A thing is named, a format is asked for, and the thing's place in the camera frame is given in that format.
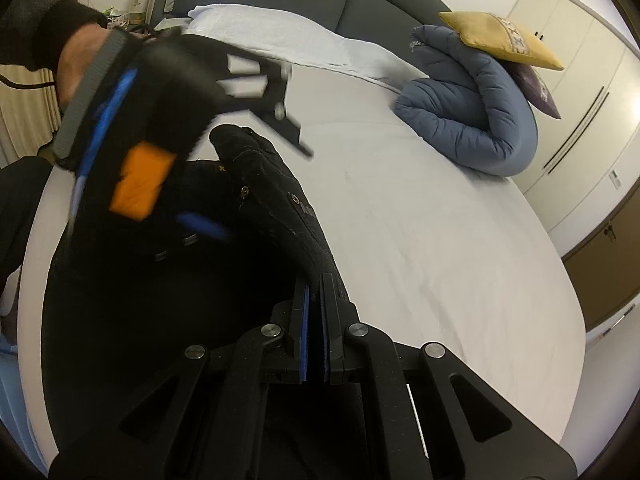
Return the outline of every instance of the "cable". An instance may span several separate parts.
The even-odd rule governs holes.
[[[46,88],[46,87],[55,85],[53,81],[49,83],[38,83],[36,85],[23,85],[20,83],[14,83],[13,81],[8,80],[1,74],[0,74],[0,82],[4,83],[9,88],[14,88],[15,90],[37,90],[39,88]]]
[[[86,5],[87,7],[91,7],[92,9],[95,9],[95,5],[91,0],[86,0]]]

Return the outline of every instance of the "metal screw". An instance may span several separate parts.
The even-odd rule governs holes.
[[[184,351],[184,356],[187,359],[200,359],[205,354],[204,346],[202,345],[191,345]]]
[[[282,103],[276,103],[273,111],[276,114],[276,119],[279,121],[283,120],[284,117],[286,116],[286,113],[284,111],[284,104]]]
[[[440,343],[429,343],[424,347],[424,352],[429,357],[440,359],[444,355],[444,346]]]
[[[364,323],[354,323],[349,327],[349,332],[356,337],[362,337],[369,333],[369,327]]]
[[[276,337],[277,335],[280,335],[282,329],[276,324],[268,323],[262,327],[260,332],[262,332],[262,335],[266,337]]]

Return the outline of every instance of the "person's leg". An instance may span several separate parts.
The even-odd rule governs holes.
[[[36,156],[27,156],[0,170],[0,294],[7,277],[24,259],[33,218],[51,164]],[[2,319],[2,332],[15,343],[15,307]]]

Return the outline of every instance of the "folded blue duvet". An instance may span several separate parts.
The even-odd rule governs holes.
[[[498,176],[523,171],[536,153],[538,129],[502,65],[447,27],[415,28],[412,49],[430,78],[405,85],[398,117],[457,164]]]

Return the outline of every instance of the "curtain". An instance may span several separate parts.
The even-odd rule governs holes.
[[[53,81],[53,74],[49,70],[29,72],[21,66],[0,66],[0,73],[17,83]],[[38,153],[38,149],[51,140],[51,134],[60,127],[61,122],[53,87],[15,90],[0,85],[0,115],[4,119],[5,135],[8,137],[0,139],[0,148],[13,148],[2,148],[8,162]]]

